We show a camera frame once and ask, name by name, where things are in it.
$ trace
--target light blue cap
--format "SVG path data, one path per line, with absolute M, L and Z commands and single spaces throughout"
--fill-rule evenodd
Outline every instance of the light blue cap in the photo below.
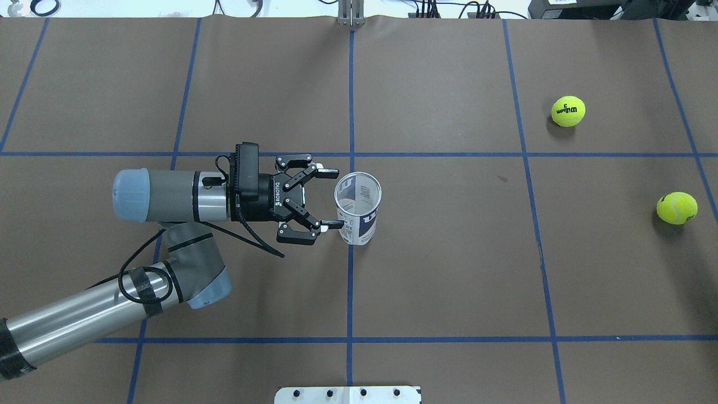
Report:
M 217 277 L 202 289 L 194 298 L 187 300 L 191 308 L 198 309 L 208 306 L 218 300 L 222 300 L 232 291 L 232 282 L 229 280 L 229 272 L 224 267 Z
M 149 211 L 149 171 L 122 170 L 112 184 L 112 207 L 122 220 L 147 220 Z

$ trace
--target black box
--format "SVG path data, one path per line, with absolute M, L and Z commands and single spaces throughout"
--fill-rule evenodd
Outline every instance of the black box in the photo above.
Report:
M 531 0 L 528 14 L 534 19 L 610 19 L 621 3 L 622 0 L 576 0 L 573 4 L 550 4 L 549 0 Z

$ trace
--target white metal plate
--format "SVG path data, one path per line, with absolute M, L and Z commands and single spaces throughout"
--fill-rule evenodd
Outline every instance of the white metal plate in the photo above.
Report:
M 285 387 L 274 404 L 421 404 L 421 387 Z

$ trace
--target black tape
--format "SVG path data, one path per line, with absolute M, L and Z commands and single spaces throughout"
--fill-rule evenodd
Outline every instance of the black tape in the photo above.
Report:
M 167 252 L 175 252 L 180 248 L 185 248 L 187 246 L 191 246 L 192 244 L 197 244 L 198 242 L 201 242 L 202 240 L 211 239 L 212 237 L 213 237 L 212 233 L 203 234 L 199 237 L 195 237 L 194 239 L 187 240 L 186 242 L 175 244 L 172 247 L 167 248 Z
M 137 291 L 137 296 L 141 300 L 151 300 L 157 298 L 157 295 L 154 294 L 154 288 L 149 282 L 149 277 L 147 277 L 144 268 L 135 268 L 132 271 L 128 272 L 128 274 L 130 275 L 130 279 L 132 279 L 132 284 Z M 159 314 L 162 314 L 161 303 L 143 303 L 142 306 L 144 307 L 144 312 L 147 314 L 147 318 L 155 317 Z
M 174 289 L 177 291 L 177 300 L 179 300 L 178 303 L 182 303 L 185 301 L 185 297 L 182 296 L 182 289 L 180 288 L 180 283 L 177 281 L 177 276 L 174 274 L 174 270 L 172 270 L 172 266 L 167 261 L 162 261 L 162 264 L 164 264 L 164 267 L 169 273 L 169 277 L 172 279 L 172 283 L 174 283 Z
M 0 375 L 9 380 L 27 375 L 35 369 L 17 349 L 15 338 L 7 328 L 7 318 L 3 318 L 0 321 Z
M 192 181 L 192 216 L 195 221 L 200 220 L 200 172 L 195 171 L 195 179 Z

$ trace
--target white bracket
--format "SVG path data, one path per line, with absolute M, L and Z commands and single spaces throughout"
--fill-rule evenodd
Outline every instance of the white bracket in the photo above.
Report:
M 421 387 L 285 387 L 274 404 L 421 404 Z
M 339 0 L 337 22 L 347 27 L 364 25 L 364 0 Z

